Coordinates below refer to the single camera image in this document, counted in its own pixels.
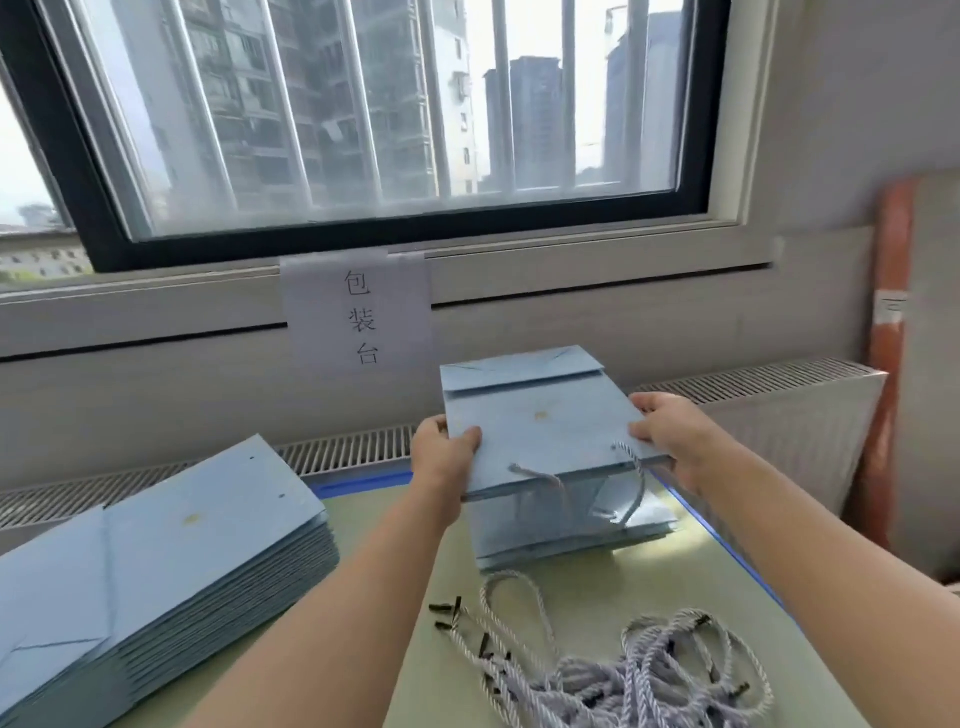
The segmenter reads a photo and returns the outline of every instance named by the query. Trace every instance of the wall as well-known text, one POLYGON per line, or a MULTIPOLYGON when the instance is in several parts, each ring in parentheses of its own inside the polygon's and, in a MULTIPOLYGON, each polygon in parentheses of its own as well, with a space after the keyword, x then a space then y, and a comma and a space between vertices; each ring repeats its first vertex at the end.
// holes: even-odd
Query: wall
POLYGON ((794 32, 782 231, 866 224, 884 182, 960 166, 960 4, 808 0, 794 32))
MULTIPOLYGON (((798 237, 777 271, 436 310, 442 362, 581 344, 624 386, 780 359, 857 357, 869 230, 798 237)), ((435 373, 363 387, 301 371, 286 329, 0 367, 3 486, 408 423, 443 408, 435 373)))
POLYGON ((926 177, 914 214, 910 303, 895 465, 898 555, 942 578, 960 573, 960 172, 926 177))

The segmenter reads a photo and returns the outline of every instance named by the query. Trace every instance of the paper sign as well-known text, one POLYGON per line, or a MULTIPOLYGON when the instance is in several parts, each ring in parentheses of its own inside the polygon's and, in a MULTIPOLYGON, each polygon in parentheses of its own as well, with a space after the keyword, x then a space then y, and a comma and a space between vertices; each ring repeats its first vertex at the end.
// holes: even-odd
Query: paper sign
POLYGON ((290 336, 321 374, 435 366, 423 253, 383 249, 280 259, 290 336))

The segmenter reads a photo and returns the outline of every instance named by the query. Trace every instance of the window bar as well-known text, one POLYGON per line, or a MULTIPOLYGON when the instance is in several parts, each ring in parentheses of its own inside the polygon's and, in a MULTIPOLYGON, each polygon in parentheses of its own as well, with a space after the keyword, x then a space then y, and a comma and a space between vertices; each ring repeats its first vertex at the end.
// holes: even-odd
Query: window bar
POLYGON ((640 189, 640 145, 643 141, 643 97, 647 78, 647 30, 650 0, 630 0, 627 6, 627 98, 623 130, 623 183, 629 192, 640 189))
POLYGON ((191 91, 197 103, 200 104, 201 120, 204 124, 207 142, 209 143, 214 160, 217 163, 217 171, 220 173, 220 182, 224 193, 227 195, 227 201, 232 209, 237 209, 237 198, 233 194, 233 184, 230 182, 230 173, 227 169, 227 159, 224 157, 224 150, 220 147, 220 138, 217 136, 217 127, 213 123, 213 112, 210 110, 210 104, 206 100, 204 93, 204 82, 200 75, 200 67, 197 64, 197 57, 193 54, 193 47, 190 45, 190 34, 187 32, 186 19, 183 17, 183 8, 180 7, 180 0, 163 0, 167 6, 167 11, 173 20, 170 34, 174 43, 179 46, 178 50, 186 64, 189 81, 192 86, 191 91))
POLYGON ((564 0, 564 156, 561 186, 577 186, 577 10, 564 0))
POLYGON ((306 176, 306 164, 303 162, 303 150, 300 148, 300 135, 297 132, 297 121, 294 119, 294 108, 290 103, 290 90, 287 88, 283 57, 280 55, 280 44, 276 39, 276 28, 274 27, 274 15, 270 10, 270 0, 260 0, 260 11, 263 12, 271 65, 276 70, 273 76, 280 94, 280 118, 283 121, 283 126, 287 128, 290 153, 293 155, 294 167, 297 171, 297 191, 300 194, 300 202, 303 204, 303 208, 309 210, 313 206, 313 195, 310 192, 310 180, 306 176))
POLYGON ((347 61, 353 115, 356 117, 357 133, 360 136, 360 151, 363 154, 373 201, 379 206, 383 202, 383 185, 380 183, 380 167, 376 161, 376 144, 373 140, 373 124, 370 119, 370 105, 367 103, 367 85, 363 79, 363 63, 360 59, 360 42, 357 39, 353 7, 350 0, 336 0, 336 8, 340 35, 344 43, 344 57, 347 61))
POLYGON ((423 57, 423 73, 426 76, 426 98, 430 110, 430 139, 433 142, 433 159, 437 169, 437 185, 440 196, 447 199, 453 194, 450 180, 450 158, 446 149, 444 131, 444 100, 440 89, 440 69, 437 67, 437 37, 433 18, 433 0, 415 0, 417 21, 420 25, 420 49, 423 57))
POLYGON ((492 0, 493 51, 496 56, 496 105, 500 134, 496 139, 500 164, 497 181, 500 192, 516 192, 516 158, 514 156, 514 114, 510 96, 510 51, 507 49, 507 0, 492 0))

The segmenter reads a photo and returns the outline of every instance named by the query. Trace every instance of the white radiator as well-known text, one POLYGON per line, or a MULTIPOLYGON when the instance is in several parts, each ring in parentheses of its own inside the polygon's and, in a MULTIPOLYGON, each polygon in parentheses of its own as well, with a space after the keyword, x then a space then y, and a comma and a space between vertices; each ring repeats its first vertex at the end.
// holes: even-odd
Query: white radiator
MULTIPOLYGON (((835 359, 772 364, 644 385, 690 397, 740 442, 839 513, 886 375, 835 359)), ((412 425, 277 448, 311 482, 389 466, 410 456, 412 425)), ((194 462, 0 492, 0 553, 98 503, 109 505, 194 462)), ((706 506, 691 501, 723 532, 706 506)))

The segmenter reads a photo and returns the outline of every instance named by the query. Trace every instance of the pipe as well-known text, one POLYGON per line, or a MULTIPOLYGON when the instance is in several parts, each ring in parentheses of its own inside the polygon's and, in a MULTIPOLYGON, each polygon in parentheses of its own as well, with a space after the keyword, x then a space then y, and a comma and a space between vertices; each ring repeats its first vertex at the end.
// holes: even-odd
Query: pipe
POLYGON ((887 550, 896 506, 894 438, 918 184, 919 180, 912 178, 895 182, 881 197, 874 259, 874 323, 867 363, 887 372, 888 377, 844 508, 847 523, 887 550))

